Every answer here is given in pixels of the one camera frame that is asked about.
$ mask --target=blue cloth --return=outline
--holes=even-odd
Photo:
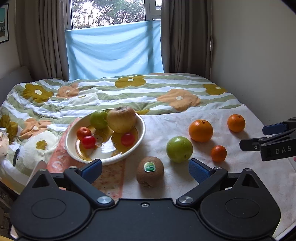
[[[65,33],[70,80],[163,72],[160,20]]]

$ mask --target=plate of fruit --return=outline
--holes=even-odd
[[[103,165],[126,158],[139,146],[146,131],[131,107],[99,110],[81,118],[66,136],[66,150],[77,161],[101,159]]]

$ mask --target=picture frame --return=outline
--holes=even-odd
[[[8,3],[0,7],[0,44],[9,40]]]

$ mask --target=green apple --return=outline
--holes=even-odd
[[[107,112],[103,110],[97,110],[91,114],[91,125],[100,130],[107,127]]]
[[[181,163],[191,157],[193,146],[185,137],[173,137],[168,141],[166,151],[173,162]]]

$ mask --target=floral bedding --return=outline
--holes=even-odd
[[[226,89],[193,74],[149,74],[99,80],[46,79],[16,85],[0,107],[0,126],[9,133],[0,180],[20,193],[35,165],[48,162],[63,132],[77,117],[131,106],[140,115],[226,109],[241,103]],[[19,159],[12,166],[15,151]]]

